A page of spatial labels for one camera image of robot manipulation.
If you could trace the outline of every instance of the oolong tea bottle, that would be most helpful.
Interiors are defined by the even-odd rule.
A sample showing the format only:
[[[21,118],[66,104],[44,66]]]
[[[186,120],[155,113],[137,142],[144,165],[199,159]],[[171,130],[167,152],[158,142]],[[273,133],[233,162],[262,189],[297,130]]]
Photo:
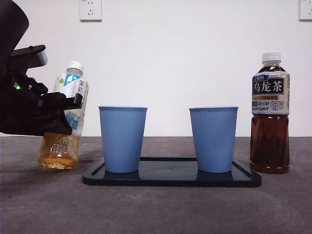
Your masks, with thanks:
[[[280,62],[280,52],[264,53],[263,67],[252,80],[250,167],[271,174],[289,169],[290,75]]]

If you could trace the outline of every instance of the bottle neck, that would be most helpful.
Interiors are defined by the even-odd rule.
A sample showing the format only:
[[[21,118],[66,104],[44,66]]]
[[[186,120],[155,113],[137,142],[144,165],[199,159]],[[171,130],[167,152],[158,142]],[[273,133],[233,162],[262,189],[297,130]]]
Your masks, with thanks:
[[[79,75],[79,76],[82,76],[83,72],[77,68],[67,68],[66,69],[66,72],[69,73],[69,74],[76,74],[76,75]]]
[[[280,63],[281,63],[281,61],[279,61],[279,60],[270,60],[270,61],[262,62],[263,67],[279,66]]]

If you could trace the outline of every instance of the cup base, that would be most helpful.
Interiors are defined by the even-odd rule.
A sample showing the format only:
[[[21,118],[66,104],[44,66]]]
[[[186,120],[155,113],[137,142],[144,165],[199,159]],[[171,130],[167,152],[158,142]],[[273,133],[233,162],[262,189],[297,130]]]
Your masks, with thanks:
[[[231,170],[229,170],[229,171],[226,170],[226,171],[221,171],[221,172],[220,172],[220,171],[218,171],[218,172],[213,171],[213,172],[212,172],[212,171],[210,171],[210,170],[206,170],[206,171],[203,170],[203,169],[199,169],[199,170],[202,171],[202,172],[215,173],[215,174],[227,173],[227,172],[230,172],[230,171],[231,171]]]
[[[136,170],[129,170],[129,171],[114,171],[114,170],[107,170],[105,169],[105,171],[109,172],[109,173],[114,173],[114,174],[126,174],[126,173],[132,173],[132,172],[136,172],[138,169]]]

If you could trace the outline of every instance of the plastic bottle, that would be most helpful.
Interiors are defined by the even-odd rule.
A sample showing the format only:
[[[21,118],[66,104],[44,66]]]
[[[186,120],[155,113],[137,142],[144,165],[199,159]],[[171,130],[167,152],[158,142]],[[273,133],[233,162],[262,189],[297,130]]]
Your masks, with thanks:
[[[264,53],[263,67],[252,80],[250,166],[271,174],[289,170],[290,75],[280,62],[280,52]]]
[[[82,108],[64,111],[67,121],[73,129],[70,136],[44,133],[37,159],[42,166],[71,169],[78,163],[78,149],[89,88],[88,82],[82,74],[82,64],[72,61],[68,64],[66,73],[56,79],[54,91],[65,94],[67,98],[74,97],[76,93],[81,94],[83,96]]]

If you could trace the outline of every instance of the white bottle cap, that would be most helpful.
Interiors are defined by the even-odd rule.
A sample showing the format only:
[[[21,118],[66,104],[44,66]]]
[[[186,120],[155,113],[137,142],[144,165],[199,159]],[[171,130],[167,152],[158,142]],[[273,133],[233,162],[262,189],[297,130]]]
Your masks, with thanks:
[[[262,63],[266,61],[277,60],[281,61],[281,53],[278,51],[266,52],[262,55]]]
[[[80,62],[71,61],[67,65],[67,68],[76,68],[76,69],[79,69],[79,70],[81,70],[83,72],[83,65]]]

